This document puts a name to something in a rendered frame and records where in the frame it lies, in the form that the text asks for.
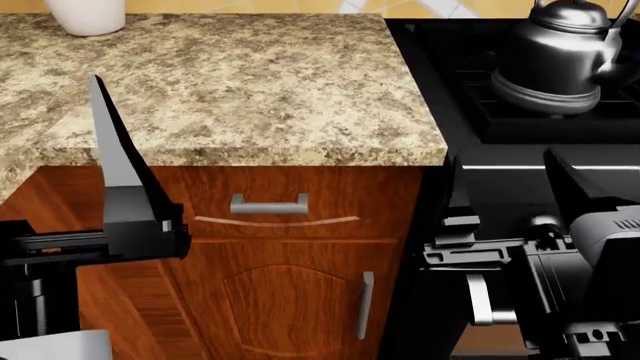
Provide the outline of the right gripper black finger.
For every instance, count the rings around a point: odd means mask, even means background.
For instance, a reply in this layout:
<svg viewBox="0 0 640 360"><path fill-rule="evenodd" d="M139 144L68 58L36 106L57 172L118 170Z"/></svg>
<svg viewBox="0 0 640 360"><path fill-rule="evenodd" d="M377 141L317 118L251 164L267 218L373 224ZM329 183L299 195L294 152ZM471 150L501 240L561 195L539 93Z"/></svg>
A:
<svg viewBox="0 0 640 360"><path fill-rule="evenodd" d="M436 233L436 245L444 247L474 243L480 226L479 215L471 206L459 156L453 158L451 170L447 203Z"/></svg>
<svg viewBox="0 0 640 360"><path fill-rule="evenodd" d="M640 202L610 196L553 149L545 150L543 161L555 203L566 227L571 227L582 215L617 212L619 207L624 206L640 206Z"/></svg>

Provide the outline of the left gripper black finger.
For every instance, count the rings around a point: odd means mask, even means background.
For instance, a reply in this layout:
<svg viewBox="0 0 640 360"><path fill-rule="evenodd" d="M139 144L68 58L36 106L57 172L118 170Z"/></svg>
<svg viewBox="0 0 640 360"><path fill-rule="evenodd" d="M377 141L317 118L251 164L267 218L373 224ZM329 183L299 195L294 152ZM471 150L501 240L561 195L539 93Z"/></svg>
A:
<svg viewBox="0 0 640 360"><path fill-rule="evenodd" d="M185 258L191 236L184 206L172 202L135 148L97 74L90 75L90 105L105 185L109 254L124 260Z"/></svg>

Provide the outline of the shiny steel kettle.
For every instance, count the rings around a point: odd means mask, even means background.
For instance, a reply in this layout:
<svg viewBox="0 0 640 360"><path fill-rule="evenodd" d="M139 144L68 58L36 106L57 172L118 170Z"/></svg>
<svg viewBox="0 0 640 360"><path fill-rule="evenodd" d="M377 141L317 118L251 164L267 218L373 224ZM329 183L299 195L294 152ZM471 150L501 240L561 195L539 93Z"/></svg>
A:
<svg viewBox="0 0 640 360"><path fill-rule="evenodd" d="M620 62L621 30L640 0L626 0L614 20L588 0L534 0L513 27L491 75L500 98L527 110L576 115L592 110L604 86L640 79L640 60Z"/></svg>

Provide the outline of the silver stove knob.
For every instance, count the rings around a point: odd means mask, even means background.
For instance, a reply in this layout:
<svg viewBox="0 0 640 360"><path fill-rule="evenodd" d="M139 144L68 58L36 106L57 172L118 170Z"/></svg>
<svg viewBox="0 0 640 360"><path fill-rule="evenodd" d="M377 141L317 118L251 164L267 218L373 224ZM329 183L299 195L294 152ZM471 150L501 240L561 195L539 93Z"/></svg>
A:
<svg viewBox="0 0 640 360"><path fill-rule="evenodd" d="M562 239L561 222L553 215L535 215L529 221L528 235L535 240Z"/></svg>

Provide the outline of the black stove burner grate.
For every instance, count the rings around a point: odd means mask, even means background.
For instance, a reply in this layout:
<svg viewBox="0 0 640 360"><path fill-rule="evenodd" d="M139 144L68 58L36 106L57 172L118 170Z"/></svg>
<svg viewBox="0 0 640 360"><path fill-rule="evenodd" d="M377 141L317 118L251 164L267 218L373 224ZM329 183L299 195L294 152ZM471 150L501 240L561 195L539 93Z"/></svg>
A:
<svg viewBox="0 0 640 360"><path fill-rule="evenodd" d="M499 98L491 87L488 71L456 71L462 110L478 128L491 134L523 131L531 135L546 128L561 137L582 131L610 131L620 137L640 131L640 80L621 89L603 89L592 110L577 115L549 115L526 110Z"/></svg>

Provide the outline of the black stove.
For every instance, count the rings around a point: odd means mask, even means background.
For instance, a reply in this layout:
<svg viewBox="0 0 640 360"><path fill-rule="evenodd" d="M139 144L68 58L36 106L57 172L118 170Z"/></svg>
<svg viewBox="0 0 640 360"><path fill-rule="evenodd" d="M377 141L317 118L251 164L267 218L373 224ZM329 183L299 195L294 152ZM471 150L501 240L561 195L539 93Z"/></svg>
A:
<svg viewBox="0 0 640 360"><path fill-rule="evenodd" d="M441 167L423 176L409 239L393 293L383 337L389 360L438 360L428 352L426 321L434 302L424 248L436 233L451 186L451 167L461 158L471 206L479 215L475 242L525 239L535 215L553 215L570 239L548 182L543 154L553 149L607 194L640 202L640 131L613 137L610 131L585 131L561 137L542 128L491 134L474 125L462 106L456 71L492 74L511 19L392 20L388 23L420 92L432 111L448 152Z"/></svg>

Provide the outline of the white robot torso cover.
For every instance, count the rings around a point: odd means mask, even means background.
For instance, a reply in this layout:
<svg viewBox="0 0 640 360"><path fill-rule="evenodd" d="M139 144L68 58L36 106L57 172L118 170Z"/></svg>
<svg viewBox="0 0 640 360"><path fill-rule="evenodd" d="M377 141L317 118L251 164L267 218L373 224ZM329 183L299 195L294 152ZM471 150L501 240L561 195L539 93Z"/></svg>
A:
<svg viewBox="0 0 640 360"><path fill-rule="evenodd" d="M0 341L0 360L113 360L109 332L82 330Z"/></svg>

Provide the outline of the white ceramic cup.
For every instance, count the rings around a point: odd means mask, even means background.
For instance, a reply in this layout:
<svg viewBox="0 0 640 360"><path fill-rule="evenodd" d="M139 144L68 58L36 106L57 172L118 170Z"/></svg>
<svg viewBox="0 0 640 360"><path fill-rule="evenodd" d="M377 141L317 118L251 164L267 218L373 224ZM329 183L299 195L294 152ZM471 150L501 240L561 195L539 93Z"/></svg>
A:
<svg viewBox="0 0 640 360"><path fill-rule="evenodd" d="M44 0L54 19L70 35L107 35L124 28L125 0Z"/></svg>

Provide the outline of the wooden base cabinet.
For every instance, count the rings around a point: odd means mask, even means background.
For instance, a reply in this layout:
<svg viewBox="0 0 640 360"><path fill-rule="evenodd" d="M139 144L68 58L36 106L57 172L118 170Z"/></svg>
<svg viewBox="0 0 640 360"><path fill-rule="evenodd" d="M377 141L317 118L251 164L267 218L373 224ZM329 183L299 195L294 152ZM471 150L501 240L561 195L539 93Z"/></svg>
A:
<svg viewBox="0 0 640 360"><path fill-rule="evenodd" d="M193 237L188 257L76 269L80 329L114 360L375 360L421 167L154 167ZM295 202L307 214L231 214ZM356 336L362 273L375 285Z"/></svg>

